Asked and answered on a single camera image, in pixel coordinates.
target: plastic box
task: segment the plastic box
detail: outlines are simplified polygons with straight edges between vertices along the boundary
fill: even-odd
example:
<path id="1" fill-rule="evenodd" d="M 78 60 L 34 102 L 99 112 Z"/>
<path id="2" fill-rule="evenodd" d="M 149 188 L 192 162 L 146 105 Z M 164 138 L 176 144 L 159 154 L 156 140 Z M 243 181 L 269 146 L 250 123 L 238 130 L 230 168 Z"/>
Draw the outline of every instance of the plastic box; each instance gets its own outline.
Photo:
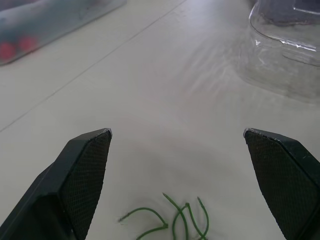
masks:
<path id="1" fill-rule="evenodd" d="M 258 0 L 238 61 L 244 77 L 277 93 L 318 102 L 319 6 L 319 0 Z"/>
<path id="2" fill-rule="evenodd" d="M 0 0 L 0 65 L 55 40 L 127 0 Z"/>

